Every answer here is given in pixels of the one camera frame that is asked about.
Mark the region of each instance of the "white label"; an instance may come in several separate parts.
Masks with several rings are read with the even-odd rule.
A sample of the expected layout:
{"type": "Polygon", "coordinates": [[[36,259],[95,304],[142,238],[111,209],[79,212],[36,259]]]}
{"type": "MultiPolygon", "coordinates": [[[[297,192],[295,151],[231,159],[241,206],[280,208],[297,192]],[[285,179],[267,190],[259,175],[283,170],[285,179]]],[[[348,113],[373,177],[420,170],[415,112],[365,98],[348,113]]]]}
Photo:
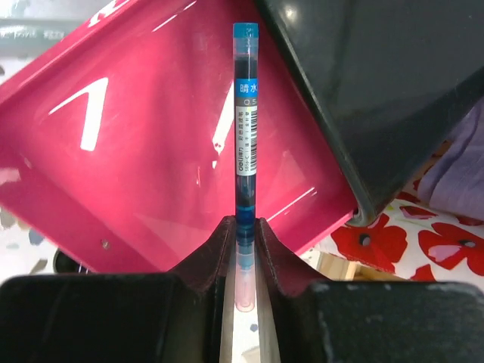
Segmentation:
{"type": "Polygon", "coordinates": [[[236,106],[235,117],[237,175],[255,175],[257,172],[257,106],[236,106]]]}

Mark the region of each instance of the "blue pen cap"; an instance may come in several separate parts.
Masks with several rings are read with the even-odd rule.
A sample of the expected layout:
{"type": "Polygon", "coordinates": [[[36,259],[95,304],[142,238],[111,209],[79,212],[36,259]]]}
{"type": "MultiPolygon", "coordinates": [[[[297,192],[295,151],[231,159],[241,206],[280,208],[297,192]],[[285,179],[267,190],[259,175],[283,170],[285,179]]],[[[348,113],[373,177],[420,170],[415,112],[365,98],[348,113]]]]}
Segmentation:
{"type": "Polygon", "coordinates": [[[234,24],[234,56],[249,55],[257,59],[259,53],[259,24],[234,24]]]}
{"type": "Polygon", "coordinates": [[[234,38],[259,38],[259,24],[235,23],[234,38]]]}

